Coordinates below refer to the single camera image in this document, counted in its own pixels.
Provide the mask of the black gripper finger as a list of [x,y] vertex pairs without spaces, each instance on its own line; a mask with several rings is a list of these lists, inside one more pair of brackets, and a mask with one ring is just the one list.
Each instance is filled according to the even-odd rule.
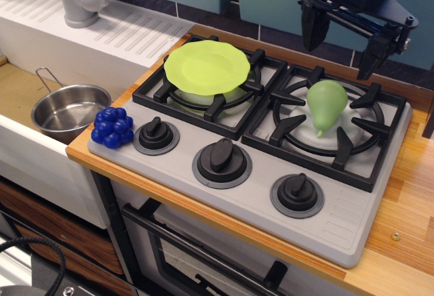
[[372,73],[396,52],[397,38],[398,34],[394,32],[378,32],[369,38],[360,59],[358,80],[368,80]]
[[313,51],[322,44],[330,27],[328,10],[317,0],[304,0],[302,3],[302,42],[307,51]]

